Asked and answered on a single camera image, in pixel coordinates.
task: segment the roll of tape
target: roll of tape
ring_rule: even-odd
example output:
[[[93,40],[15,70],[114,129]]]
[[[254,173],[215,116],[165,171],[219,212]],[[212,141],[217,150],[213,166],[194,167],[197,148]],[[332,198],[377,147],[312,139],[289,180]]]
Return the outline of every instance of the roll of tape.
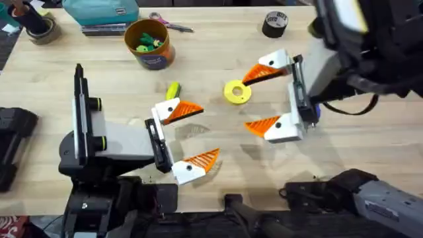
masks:
[[[36,45],[43,45],[52,42],[53,40],[59,38],[61,32],[60,27],[56,24],[56,22],[51,19],[50,17],[43,17],[44,22],[47,23],[49,29],[47,32],[43,34],[34,34],[28,29],[26,29],[26,33],[31,37],[30,40],[32,43]]]
[[[241,94],[235,95],[233,93],[234,89],[240,91]],[[251,98],[251,88],[245,86],[241,80],[234,80],[225,85],[223,94],[229,102],[233,104],[243,104]]]
[[[271,11],[264,19],[262,32],[270,38],[281,37],[288,25],[288,16],[279,11]]]

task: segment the black case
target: black case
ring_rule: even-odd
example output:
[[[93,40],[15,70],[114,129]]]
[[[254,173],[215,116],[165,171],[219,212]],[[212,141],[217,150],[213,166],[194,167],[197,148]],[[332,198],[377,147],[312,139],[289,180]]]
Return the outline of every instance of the black case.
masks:
[[[31,136],[37,121],[37,115],[25,109],[0,107],[0,192],[9,190],[19,166],[19,145]]]

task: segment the green object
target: green object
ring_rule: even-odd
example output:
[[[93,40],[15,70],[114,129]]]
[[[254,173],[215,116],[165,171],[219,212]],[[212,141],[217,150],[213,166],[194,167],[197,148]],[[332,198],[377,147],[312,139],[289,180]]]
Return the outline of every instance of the green object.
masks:
[[[13,18],[7,14],[7,6],[4,3],[0,3],[0,19],[5,20],[14,27],[20,26],[17,21],[13,20]]]
[[[166,100],[171,100],[179,97],[180,85],[178,82],[173,82],[166,92]]]
[[[141,37],[140,40],[141,40],[141,43],[146,45],[146,46],[153,45],[153,43],[154,43],[154,38],[151,37],[149,34],[147,34],[145,32],[143,33],[143,37]]]
[[[139,40],[144,46],[147,46],[147,47],[153,46],[154,48],[158,48],[159,46],[163,44],[160,40],[157,40],[157,39],[155,40],[153,37],[151,37],[149,34],[145,32],[143,33],[143,37],[141,37],[141,39]]]
[[[147,51],[149,51],[148,50],[148,47],[147,46],[144,46],[144,45],[139,45],[135,50],[138,51],[138,52],[147,52]]]

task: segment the green toy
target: green toy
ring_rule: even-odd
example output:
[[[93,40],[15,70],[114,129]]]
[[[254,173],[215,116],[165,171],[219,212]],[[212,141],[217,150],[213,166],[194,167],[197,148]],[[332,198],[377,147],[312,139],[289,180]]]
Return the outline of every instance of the green toy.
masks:
[[[148,50],[148,47],[147,47],[147,46],[144,46],[144,45],[139,45],[139,46],[136,48],[136,51],[138,51],[138,52],[147,52],[147,51],[149,51],[149,50]]]
[[[144,46],[153,46],[154,48],[158,48],[159,46],[161,46],[163,44],[163,42],[161,42],[160,40],[154,39],[153,37],[151,37],[149,34],[147,33],[143,33],[143,37],[141,37],[141,39],[139,39],[141,41],[141,43]]]

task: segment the orange gripper pad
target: orange gripper pad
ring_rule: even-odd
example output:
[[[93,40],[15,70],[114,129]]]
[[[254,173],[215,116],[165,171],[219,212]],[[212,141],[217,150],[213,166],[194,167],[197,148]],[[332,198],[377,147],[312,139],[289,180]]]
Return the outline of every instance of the orange gripper pad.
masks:
[[[280,116],[275,116],[272,118],[258,120],[256,122],[245,122],[244,125],[250,132],[263,138],[264,133],[266,133],[267,130],[269,130],[269,128],[279,120],[279,118]]]
[[[173,110],[172,114],[164,120],[164,125],[193,116],[203,111],[204,109],[200,105],[192,102],[180,101],[178,106],[176,106]]]
[[[184,159],[184,161],[203,168],[207,173],[216,162],[217,156],[219,156],[219,150],[220,149],[217,148],[197,156]]]
[[[249,82],[248,84],[252,84],[251,81],[254,81],[255,79],[269,76],[278,73],[279,71],[281,71],[281,69],[275,69],[258,63],[254,65],[254,67],[251,68],[250,71],[244,76],[243,83],[245,84]]]

